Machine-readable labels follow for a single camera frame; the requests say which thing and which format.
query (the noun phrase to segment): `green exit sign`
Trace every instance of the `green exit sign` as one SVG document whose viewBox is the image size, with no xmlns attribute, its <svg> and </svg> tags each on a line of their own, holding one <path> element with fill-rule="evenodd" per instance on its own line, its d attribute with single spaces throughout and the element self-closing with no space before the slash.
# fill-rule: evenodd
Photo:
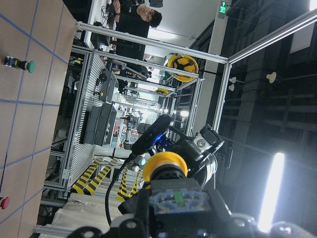
<svg viewBox="0 0 317 238">
<path fill-rule="evenodd" d="M 221 18 L 221 19 L 224 19 L 225 15 L 226 15 L 226 12 L 227 12 L 227 2 L 220 1 L 218 17 Z"/>
</svg>

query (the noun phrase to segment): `black hair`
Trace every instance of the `black hair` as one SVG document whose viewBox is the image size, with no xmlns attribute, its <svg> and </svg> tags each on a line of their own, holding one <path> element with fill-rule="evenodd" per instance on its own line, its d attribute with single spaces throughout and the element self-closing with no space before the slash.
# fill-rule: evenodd
<svg viewBox="0 0 317 238">
<path fill-rule="evenodd" d="M 160 21 L 162 21 L 162 14 L 156 10 L 153 10 L 153 11 L 154 11 L 154 13 L 152 14 L 150 26 L 157 27 L 160 24 Z"/>
</svg>

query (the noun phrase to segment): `orange ring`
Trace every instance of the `orange ring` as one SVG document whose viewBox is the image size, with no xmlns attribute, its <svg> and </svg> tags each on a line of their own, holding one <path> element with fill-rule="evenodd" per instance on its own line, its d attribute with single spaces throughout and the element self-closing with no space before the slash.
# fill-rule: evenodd
<svg viewBox="0 0 317 238">
<path fill-rule="evenodd" d="M 176 153 L 166 151 L 153 155 L 147 161 L 143 169 L 144 181 L 149 182 L 153 171 L 157 167 L 167 164 L 176 164 L 183 171 L 184 175 L 187 176 L 187 164 L 184 159 Z"/>
</svg>

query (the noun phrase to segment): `red bottle cap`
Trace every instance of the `red bottle cap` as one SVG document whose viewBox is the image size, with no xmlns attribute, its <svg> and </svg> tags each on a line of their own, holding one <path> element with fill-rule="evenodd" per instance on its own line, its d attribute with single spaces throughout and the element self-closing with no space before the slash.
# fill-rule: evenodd
<svg viewBox="0 0 317 238">
<path fill-rule="evenodd" d="M 0 202 L 1 202 L 0 204 L 1 208 L 6 209 L 10 204 L 10 198 L 9 197 L 0 198 Z"/>
</svg>

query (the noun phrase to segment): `green bottle cap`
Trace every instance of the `green bottle cap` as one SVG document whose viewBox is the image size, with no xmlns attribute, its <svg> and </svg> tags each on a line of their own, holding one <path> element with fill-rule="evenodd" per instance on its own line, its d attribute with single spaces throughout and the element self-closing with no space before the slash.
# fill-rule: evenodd
<svg viewBox="0 0 317 238">
<path fill-rule="evenodd" d="M 35 63 L 33 61 L 30 61 L 26 68 L 30 73 L 33 73 L 35 70 Z"/>
</svg>

